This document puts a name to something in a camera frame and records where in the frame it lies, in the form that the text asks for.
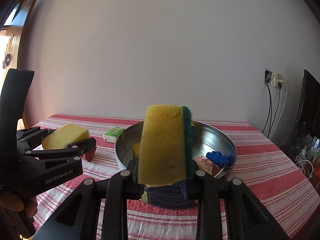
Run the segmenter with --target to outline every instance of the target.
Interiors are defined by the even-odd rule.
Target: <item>striped tablecloth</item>
[[[38,125],[58,128],[74,123],[89,129],[97,140],[97,151],[91,163],[82,160],[84,173],[37,197],[38,213],[34,217],[37,229],[53,211],[86,178],[96,181],[119,172],[114,144],[102,135],[110,127],[129,127],[140,120],[100,118],[74,115],[53,115]],[[202,121],[226,133],[235,143],[238,153],[229,180],[240,178],[275,217],[292,238],[308,221],[320,203],[320,197],[300,169],[271,141],[247,122]],[[142,201],[128,201],[129,239],[194,239],[197,209],[164,210]],[[227,239],[226,214],[221,209],[223,238]],[[101,238],[100,212],[97,238]]]

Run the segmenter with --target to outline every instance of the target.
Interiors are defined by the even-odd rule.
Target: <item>human hand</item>
[[[38,212],[38,202],[36,197],[30,198],[28,203],[24,206],[20,198],[10,192],[0,195],[0,205],[6,209],[14,211],[22,211],[24,209],[26,215],[30,218]]]

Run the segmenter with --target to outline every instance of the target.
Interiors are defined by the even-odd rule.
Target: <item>blue crumpled cloth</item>
[[[217,164],[219,168],[227,165],[229,162],[228,157],[225,155],[222,155],[221,152],[213,151],[213,152],[207,153],[206,157],[213,163]]]

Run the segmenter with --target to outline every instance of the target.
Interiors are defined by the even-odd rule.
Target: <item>black monitor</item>
[[[288,138],[285,153],[297,156],[306,146],[306,136],[320,137],[320,83],[304,70],[297,118]]]

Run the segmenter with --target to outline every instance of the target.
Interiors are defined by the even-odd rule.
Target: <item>black cable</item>
[[[279,85],[279,97],[278,97],[278,105],[277,105],[277,108],[276,108],[276,112],[275,112],[275,115],[274,115],[274,117],[273,117],[273,121],[272,121],[271,129],[272,129],[272,127],[273,127],[273,124],[274,124],[274,122],[275,122],[275,119],[276,119],[276,114],[277,114],[277,111],[278,111],[278,107],[279,107],[279,101],[280,101],[280,91],[281,91],[281,87],[282,87],[282,84],[278,84],[278,85]]]
[[[271,101],[269,100],[269,113],[268,113],[268,118],[267,118],[267,120],[266,120],[266,124],[264,125],[264,128],[263,128],[263,130],[262,130],[261,133],[263,133],[264,130],[265,130],[265,128],[267,127],[267,123],[268,123],[269,116],[270,116],[270,110],[271,110]]]
[[[271,109],[270,124],[269,124],[268,136],[267,136],[267,138],[269,138],[269,134],[270,134],[270,130],[271,130],[271,119],[272,119],[272,98],[271,98],[271,92],[270,92],[270,88],[269,88],[268,83],[266,83],[266,85],[267,85],[268,91],[269,91],[269,101],[270,101],[270,109]]]

